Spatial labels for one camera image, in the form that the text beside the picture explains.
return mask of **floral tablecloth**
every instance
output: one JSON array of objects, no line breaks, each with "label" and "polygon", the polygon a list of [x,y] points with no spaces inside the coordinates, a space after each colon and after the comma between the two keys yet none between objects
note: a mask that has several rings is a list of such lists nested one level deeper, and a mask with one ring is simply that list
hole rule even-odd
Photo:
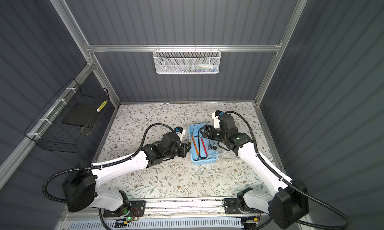
[{"label": "floral tablecloth", "polygon": [[[194,123],[212,122],[212,112],[216,110],[232,110],[242,114],[253,129],[259,150],[273,162],[251,102],[121,105],[98,161],[134,152],[140,145],[145,129],[152,123],[188,129]],[[239,132],[249,133],[240,118],[234,115],[234,119]],[[160,140],[166,132],[168,129],[165,127],[152,127],[144,144]],[[188,142],[188,139],[187,133],[183,142]],[[186,158],[175,157],[159,165],[119,176],[103,187],[124,190],[131,199],[230,196],[247,187],[268,192],[262,180],[243,160],[218,160],[214,164],[193,165],[190,153]]]}]

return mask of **white vent grille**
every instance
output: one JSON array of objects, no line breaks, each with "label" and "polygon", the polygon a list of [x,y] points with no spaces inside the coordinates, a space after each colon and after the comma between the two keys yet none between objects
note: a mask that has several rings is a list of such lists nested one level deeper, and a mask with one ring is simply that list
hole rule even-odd
[{"label": "white vent grille", "polygon": [[[152,218],[139,219],[136,222],[129,223],[127,227],[115,228],[116,220],[105,220],[105,223],[111,229],[170,229],[170,228],[209,228],[225,227],[241,229],[241,219],[235,217],[203,217],[203,218]],[[68,230],[104,230],[100,221],[71,221]]]},{"label": "white vent grille", "polygon": [[153,50],[156,72],[159,74],[217,74],[221,52]]}]

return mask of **gray wall panel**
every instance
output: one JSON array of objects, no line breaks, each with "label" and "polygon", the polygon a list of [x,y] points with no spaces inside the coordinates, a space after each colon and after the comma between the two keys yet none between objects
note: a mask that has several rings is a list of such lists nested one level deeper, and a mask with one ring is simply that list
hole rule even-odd
[{"label": "gray wall panel", "polygon": [[0,163],[86,64],[49,0],[0,0]]},{"label": "gray wall panel", "polygon": [[[28,125],[50,106],[57,92],[85,66],[83,55],[49,0],[0,0],[0,163],[23,139]],[[84,84],[100,87],[94,74]],[[77,153],[35,146],[0,190],[2,229],[53,229],[64,204],[46,199],[43,182],[54,173],[91,161],[114,111],[106,114]],[[62,176],[49,191],[63,197]]]},{"label": "gray wall panel", "polygon": [[218,74],[157,74],[152,53],[96,53],[122,102],[254,100],[274,53],[222,53]]},{"label": "gray wall panel", "polygon": [[[101,87],[93,73],[84,84]],[[108,103],[103,111],[106,113],[99,118],[86,142],[86,147],[80,153],[44,151],[38,146],[31,150],[0,191],[0,211],[4,213],[0,219],[2,229],[55,227],[65,204],[46,199],[41,193],[41,186],[49,176],[58,171],[72,168],[81,160],[91,162],[112,117],[114,106]],[[61,187],[64,178],[65,176],[60,176],[50,183],[50,194],[64,197]],[[19,221],[22,211],[28,211],[28,214],[23,216],[23,221]]]},{"label": "gray wall panel", "polygon": [[287,173],[352,229],[382,228],[383,44],[382,0],[310,0],[261,104]]},{"label": "gray wall panel", "polygon": [[296,0],[65,0],[90,44],[273,45]]}]

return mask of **tool tray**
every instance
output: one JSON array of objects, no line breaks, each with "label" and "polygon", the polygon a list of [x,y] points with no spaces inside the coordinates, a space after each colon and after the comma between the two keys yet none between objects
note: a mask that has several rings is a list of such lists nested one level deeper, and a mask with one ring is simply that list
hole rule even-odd
[{"label": "tool tray", "polygon": [[[189,141],[192,142],[191,143],[191,150],[190,150],[190,152],[191,152],[191,160],[192,160],[194,165],[212,164],[212,163],[215,163],[216,160],[218,159],[218,152],[217,152],[217,150],[214,150],[214,149],[209,150],[209,147],[208,147],[209,146],[209,139],[202,138],[201,137],[201,133],[200,133],[200,139],[197,136],[197,132],[199,131],[199,129],[202,128],[206,124],[210,124],[210,123],[196,124],[195,125],[195,129],[194,129],[194,124],[189,125],[189,127],[188,127]],[[197,150],[199,150],[199,142],[198,141],[200,141],[200,153],[201,153],[201,156],[202,157],[206,157],[205,151],[204,151],[204,146],[203,146],[203,144],[201,142],[201,139],[203,139],[205,148],[206,148],[207,153],[208,153],[208,156],[207,156],[206,159],[198,158],[195,146],[194,146],[193,141],[192,141],[192,137],[194,137],[194,139],[195,139]]]}]

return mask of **orange screwdriver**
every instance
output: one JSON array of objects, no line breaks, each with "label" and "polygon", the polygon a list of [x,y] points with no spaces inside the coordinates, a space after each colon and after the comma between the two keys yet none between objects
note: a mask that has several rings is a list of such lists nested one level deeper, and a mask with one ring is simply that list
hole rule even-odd
[{"label": "orange screwdriver", "polygon": [[196,123],[193,125],[193,130],[192,130],[192,132],[190,134],[191,134],[193,145],[195,146],[195,150],[196,150],[196,154],[197,154],[197,159],[194,159],[194,160],[198,160],[199,159],[199,151],[197,150],[197,146],[196,146],[196,142],[195,142],[195,137],[193,136],[193,131],[195,130],[195,125],[196,125]]}]

